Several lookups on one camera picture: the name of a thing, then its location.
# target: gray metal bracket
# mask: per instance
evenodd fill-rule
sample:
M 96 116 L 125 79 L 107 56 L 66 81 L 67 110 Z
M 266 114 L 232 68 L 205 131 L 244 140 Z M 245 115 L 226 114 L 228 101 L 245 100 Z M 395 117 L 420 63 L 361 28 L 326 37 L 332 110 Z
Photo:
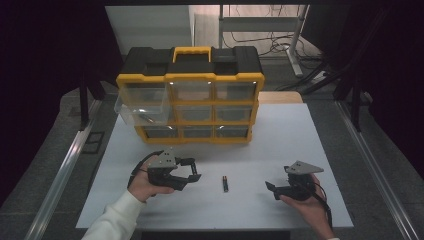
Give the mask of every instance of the gray metal bracket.
M 317 172 L 324 172 L 324 169 L 302 161 L 296 161 L 293 165 L 286 169 L 286 173 L 291 173 L 294 175 L 303 175 Z

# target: small black object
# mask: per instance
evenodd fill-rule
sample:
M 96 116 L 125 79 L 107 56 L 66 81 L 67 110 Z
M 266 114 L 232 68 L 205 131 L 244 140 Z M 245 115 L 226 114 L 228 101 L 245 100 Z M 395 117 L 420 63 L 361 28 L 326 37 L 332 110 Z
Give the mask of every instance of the small black object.
M 274 192 L 275 200 L 280 200 L 280 195 L 291 197 L 298 201 L 305 201 L 311 197 L 311 192 L 315 192 L 315 183 L 310 174 L 288 174 L 289 184 L 287 187 L 276 187 L 275 185 L 265 182 L 266 187 Z
M 176 158 L 172 149 L 153 152 L 147 155 L 141 160 L 131 173 L 131 177 L 128 181 L 128 186 L 134 180 L 138 171 L 141 170 L 141 166 L 152 156 L 158 155 L 158 157 L 147 166 L 147 174 L 149 176 L 149 182 L 155 186 L 166 186 L 171 187 L 175 190 L 182 191 L 187 183 L 193 183 L 199 181 L 201 174 L 197 174 L 196 164 L 194 158 Z M 177 169 L 178 166 L 191 166 L 193 175 L 189 175 L 188 178 L 172 176 L 170 173 L 172 170 Z
M 327 214 L 327 220 L 330 228 L 333 228 L 332 214 L 327 200 L 321 198 L 316 193 L 316 183 L 311 176 L 311 173 L 323 172 L 324 169 L 296 161 L 293 165 L 284 166 L 284 171 L 287 173 L 290 186 L 276 187 L 274 184 L 265 181 L 268 190 L 274 193 L 275 200 L 280 200 L 280 196 L 288 196 L 298 201 L 305 201 L 310 197 L 314 197 L 324 208 Z
M 222 177 L 222 185 L 224 186 L 224 192 L 228 192 L 228 180 L 227 176 Z

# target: wall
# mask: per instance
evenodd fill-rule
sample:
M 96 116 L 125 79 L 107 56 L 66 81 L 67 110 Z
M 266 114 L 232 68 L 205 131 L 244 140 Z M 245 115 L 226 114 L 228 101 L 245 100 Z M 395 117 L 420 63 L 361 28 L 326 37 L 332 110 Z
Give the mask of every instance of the wall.
M 108 6 L 121 54 L 131 47 L 192 46 L 194 13 L 189 6 Z

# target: human hand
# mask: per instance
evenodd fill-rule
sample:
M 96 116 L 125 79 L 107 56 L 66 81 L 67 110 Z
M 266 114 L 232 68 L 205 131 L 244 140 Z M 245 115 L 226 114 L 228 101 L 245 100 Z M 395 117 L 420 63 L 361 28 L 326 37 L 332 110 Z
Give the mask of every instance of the human hand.
M 311 176 L 314 182 L 318 184 L 315 185 L 316 194 L 322 199 L 326 200 L 319 187 L 320 182 L 318 178 L 314 174 L 311 174 Z M 300 213 L 300 215 L 302 215 L 303 219 L 312 227 L 319 238 L 334 238 L 334 233 L 328 224 L 326 212 L 321 203 L 315 197 L 311 196 L 305 201 L 297 201 L 293 198 L 280 195 L 280 199 L 287 205 L 295 208 Z
M 146 202 L 146 200 L 156 194 L 169 194 L 173 193 L 174 189 L 170 187 L 161 187 L 152 185 L 149 182 L 149 175 L 147 174 L 147 166 L 149 162 L 157 156 L 150 157 L 140 168 L 140 171 L 134 177 L 134 180 L 128 187 L 128 191 L 137 198 L 140 202 Z

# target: white table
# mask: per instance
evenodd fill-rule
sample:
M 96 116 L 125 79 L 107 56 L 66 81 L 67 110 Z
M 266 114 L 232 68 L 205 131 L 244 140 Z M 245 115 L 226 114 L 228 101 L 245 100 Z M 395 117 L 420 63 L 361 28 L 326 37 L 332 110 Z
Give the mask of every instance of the white table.
M 144 143 L 118 117 L 77 228 L 88 228 L 125 191 L 129 175 L 147 154 L 168 148 Z M 249 144 L 173 145 L 175 156 L 196 159 L 202 174 L 182 192 L 148 200 L 138 219 L 144 231 L 290 230 L 308 227 L 276 201 L 265 181 L 287 185 L 284 166 L 296 160 L 324 169 L 316 176 L 327 192 L 334 227 L 353 227 L 306 104 L 261 104 Z M 172 175 L 187 177 L 189 166 Z M 224 193 L 222 176 L 228 177 Z

